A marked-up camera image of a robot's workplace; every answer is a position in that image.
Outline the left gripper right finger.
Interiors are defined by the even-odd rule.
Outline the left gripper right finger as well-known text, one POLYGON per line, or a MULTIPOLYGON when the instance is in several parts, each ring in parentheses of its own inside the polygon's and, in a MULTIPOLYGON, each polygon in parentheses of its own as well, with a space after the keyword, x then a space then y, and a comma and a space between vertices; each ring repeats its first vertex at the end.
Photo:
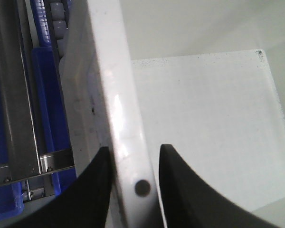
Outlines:
POLYGON ((159 183, 169 228, 273 228, 208 185, 171 144, 160 147, 159 183))

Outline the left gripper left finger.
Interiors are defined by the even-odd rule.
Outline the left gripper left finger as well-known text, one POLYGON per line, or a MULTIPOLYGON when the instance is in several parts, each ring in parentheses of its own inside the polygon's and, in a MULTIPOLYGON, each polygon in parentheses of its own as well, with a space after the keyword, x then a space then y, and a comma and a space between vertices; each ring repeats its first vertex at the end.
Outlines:
POLYGON ((11 228, 103 228, 112 189, 113 171, 108 147, 97 154, 80 176, 54 200, 11 228))

